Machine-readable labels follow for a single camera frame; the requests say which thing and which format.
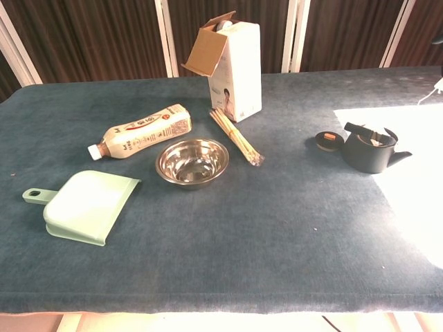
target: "metal bowl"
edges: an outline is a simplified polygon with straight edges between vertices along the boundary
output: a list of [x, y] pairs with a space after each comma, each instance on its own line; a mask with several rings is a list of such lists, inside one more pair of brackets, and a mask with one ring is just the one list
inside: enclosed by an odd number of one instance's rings
[[224, 172], [229, 162], [226, 148], [215, 140], [182, 140], [166, 147], [155, 168], [166, 181], [183, 189], [200, 189]]

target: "power cord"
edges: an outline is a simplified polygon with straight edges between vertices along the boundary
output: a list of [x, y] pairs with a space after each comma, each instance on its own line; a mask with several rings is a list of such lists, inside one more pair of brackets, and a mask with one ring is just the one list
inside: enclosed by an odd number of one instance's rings
[[431, 91], [431, 93], [429, 93], [425, 98], [420, 99], [420, 100], [418, 101], [417, 105], [420, 105], [420, 102], [422, 102], [423, 100], [429, 98], [434, 92], [436, 92], [436, 90], [437, 90], [437, 88], [433, 89], [433, 90]]
[[335, 331], [337, 331], [337, 332], [341, 332], [335, 325], [333, 325], [332, 323], [331, 323], [331, 321], [329, 320], [329, 319], [327, 319], [325, 316], [321, 316]]

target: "green dustpan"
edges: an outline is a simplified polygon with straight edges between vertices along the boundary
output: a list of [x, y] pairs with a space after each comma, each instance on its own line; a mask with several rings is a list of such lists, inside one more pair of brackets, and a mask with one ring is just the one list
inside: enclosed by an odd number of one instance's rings
[[60, 189], [31, 188], [28, 203], [44, 204], [46, 230], [55, 237], [104, 246], [120, 211], [140, 180], [97, 171], [73, 175]]

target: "blue felt tablecloth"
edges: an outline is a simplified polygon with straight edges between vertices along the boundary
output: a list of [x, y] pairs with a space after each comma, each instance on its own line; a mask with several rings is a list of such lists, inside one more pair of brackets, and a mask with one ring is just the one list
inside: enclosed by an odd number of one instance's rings
[[[344, 134], [333, 110], [414, 104], [439, 73], [263, 75], [263, 110], [238, 124], [266, 156], [260, 168], [210, 119], [201, 77], [19, 90], [0, 105], [0, 312], [443, 311], [443, 270], [402, 237], [373, 177], [312, 140]], [[156, 174], [169, 142], [92, 161], [107, 128], [174, 103], [192, 116], [184, 138], [229, 150], [211, 186], [183, 191]], [[52, 237], [43, 207], [21, 198], [86, 169], [143, 181], [105, 247]]]

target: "kettle spout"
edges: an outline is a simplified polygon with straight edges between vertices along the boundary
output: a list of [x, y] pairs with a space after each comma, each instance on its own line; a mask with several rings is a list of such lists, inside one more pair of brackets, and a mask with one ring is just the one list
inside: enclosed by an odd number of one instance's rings
[[408, 152], [408, 151], [403, 151], [403, 152], [395, 152], [390, 158], [389, 158], [389, 163], [388, 163], [388, 167], [392, 166], [396, 163], [398, 163], [399, 161], [412, 156], [413, 154]]

